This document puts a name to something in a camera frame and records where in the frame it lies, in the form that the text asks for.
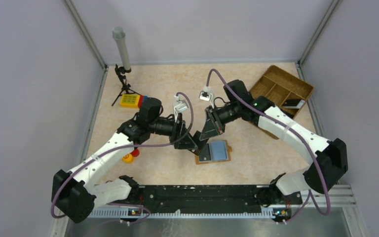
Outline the black credit card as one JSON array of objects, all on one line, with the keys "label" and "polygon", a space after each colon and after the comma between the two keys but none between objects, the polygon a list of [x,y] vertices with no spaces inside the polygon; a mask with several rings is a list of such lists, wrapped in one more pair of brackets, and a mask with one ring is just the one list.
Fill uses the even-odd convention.
[{"label": "black credit card", "polygon": [[212,161],[211,154],[210,154],[210,148],[209,144],[206,144],[202,150],[200,150],[198,155],[198,162],[199,163],[206,163]]},{"label": "black credit card", "polygon": [[198,156],[200,154],[200,152],[207,145],[208,140],[209,140],[209,139],[201,140],[200,137],[201,137],[201,132],[200,131],[196,131],[195,134],[192,136],[192,139],[195,142],[195,144],[197,145],[197,148],[194,149],[194,150],[191,150],[191,152],[193,154],[195,154],[196,156]]}]

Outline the yellow leather card holder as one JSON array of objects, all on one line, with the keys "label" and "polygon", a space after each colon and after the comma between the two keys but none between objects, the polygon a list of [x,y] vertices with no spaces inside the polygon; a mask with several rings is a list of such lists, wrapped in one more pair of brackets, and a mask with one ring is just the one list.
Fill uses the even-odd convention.
[{"label": "yellow leather card holder", "polygon": [[228,144],[227,140],[212,141],[208,144],[212,161],[199,163],[198,156],[195,156],[195,163],[197,165],[231,161],[232,147]]}]

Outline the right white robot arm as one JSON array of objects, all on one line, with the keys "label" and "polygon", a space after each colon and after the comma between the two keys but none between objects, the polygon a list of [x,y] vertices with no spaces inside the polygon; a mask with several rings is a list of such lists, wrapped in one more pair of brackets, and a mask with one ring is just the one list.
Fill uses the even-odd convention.
[{"label": "right white robot arm", "polygon": [[313,190],[326,194],[347,172],[347,147],[337,138],[333,141],[304,128],[269,99],[254,99],[241,80],[224,86],[229,102],[222,107],[205,109],[206,122],[200,133],[201,141],[222,135],[226,124],[242,119],[273,134],[309,164],[309,168],[279,175],[271,183],[269,196],[275,203],[283,203],[290,194]]}]

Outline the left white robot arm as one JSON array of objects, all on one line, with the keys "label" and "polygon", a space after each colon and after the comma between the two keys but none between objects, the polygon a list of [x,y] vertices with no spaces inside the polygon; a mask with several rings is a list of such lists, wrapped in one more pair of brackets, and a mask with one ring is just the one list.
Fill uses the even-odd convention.
[{"label": "left white robot arm", "polygon": [[162,102],[157,98],[145,99],[132,119],[124,122],[112,137],[94,154],[69,171],[59,170],[53,177],[50,214],[59,219],[68,217],[75,223],[85,220],[91,212],[113,201],[123,200],[133,204],[138,199],[138,190],[123,178],[103,184],[98,181],[124,156],[137,148],[146,148],[151,134],[169,137],[169,143],[154,147],[174,146],[179,150],[195,150],[197,144],[190,137],[190,128],[185,127],[183,111],[194,111],[190,99],[182,92],[174,96],[173,114],[162,117]]}]

